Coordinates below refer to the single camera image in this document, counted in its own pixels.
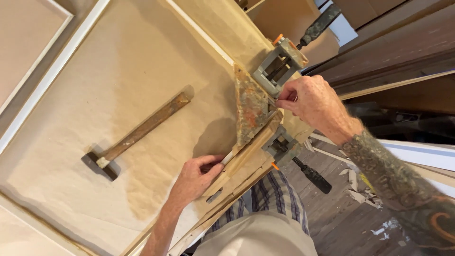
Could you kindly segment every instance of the tattoo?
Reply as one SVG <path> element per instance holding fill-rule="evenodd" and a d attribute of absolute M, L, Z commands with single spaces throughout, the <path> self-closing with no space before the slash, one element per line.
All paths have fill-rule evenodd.
<path fill-rule="evenodd" d="M 354 135 L 342 150 L 423 252 L 455 255 L 455 200 L 396 158 L 367 130 Z"/>

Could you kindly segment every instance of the striped shorts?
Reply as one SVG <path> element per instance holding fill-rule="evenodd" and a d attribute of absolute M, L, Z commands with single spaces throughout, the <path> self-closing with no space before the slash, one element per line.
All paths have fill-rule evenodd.
<path fill-rule="evenodd" d="M 309 235 L 308 220 L 302 200 L 284 174 L 273 169 L 251 187 L 253 212 L 268 210 L 298 221 Z M 249 211 L 241 197 L 212 225 L 206 234 L 219 230 L 228 222 L 247 216 Z"/>

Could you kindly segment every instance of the hammer head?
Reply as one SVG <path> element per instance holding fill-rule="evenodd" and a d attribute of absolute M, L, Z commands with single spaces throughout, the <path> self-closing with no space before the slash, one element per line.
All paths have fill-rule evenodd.
<path fill-rule="evenodd" d="M 96 164 L 96 161 L 99 159 L 99 157 L 94 153 L 94 152 L 88 152 L 85 154 L 83 157 L 81 157 L 81 160 L 90 168 L 92 171 L 94 171 L 96 174 L 107 174 L 109 178 L 111 178 L 112 181 L 117 179 L 117 174 L 115 173 L 114 170 L 109 168 L 109 165 L 107 165 L 105 168 L 101 168 Z"/>

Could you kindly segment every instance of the person's right hand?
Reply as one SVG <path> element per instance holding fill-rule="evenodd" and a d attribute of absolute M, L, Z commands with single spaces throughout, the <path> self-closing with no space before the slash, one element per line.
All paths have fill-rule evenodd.
<path fill-rule="evenodd" d="M 360 134 L 364 129 L 359 120 L 349 116 L 322 76 L 304 76 L 285 83 L 275 105 L 292 111 L 337 145 L 352 139 L 354 134 Z"/>

